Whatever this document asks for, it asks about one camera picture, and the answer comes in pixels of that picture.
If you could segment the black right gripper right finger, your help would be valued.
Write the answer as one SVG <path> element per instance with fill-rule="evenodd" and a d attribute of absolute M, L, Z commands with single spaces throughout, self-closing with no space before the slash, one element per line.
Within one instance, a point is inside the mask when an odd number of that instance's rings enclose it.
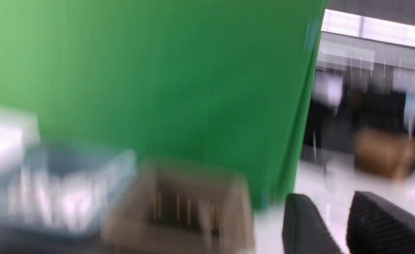
<path fill-rule="evenodd" d="M 356 191 L 346 243 L 351 254 L 415 254 L 415 215 L 372 192 Z"/>

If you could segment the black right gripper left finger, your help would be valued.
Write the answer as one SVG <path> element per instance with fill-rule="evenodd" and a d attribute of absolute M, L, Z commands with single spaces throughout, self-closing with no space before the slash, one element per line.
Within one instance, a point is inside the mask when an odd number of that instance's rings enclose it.
<path fill-rule="evenodd" d="M 304 194 L 285 198 L 282 243 L 285 254 L 341 254 L 317 206 Z"/>

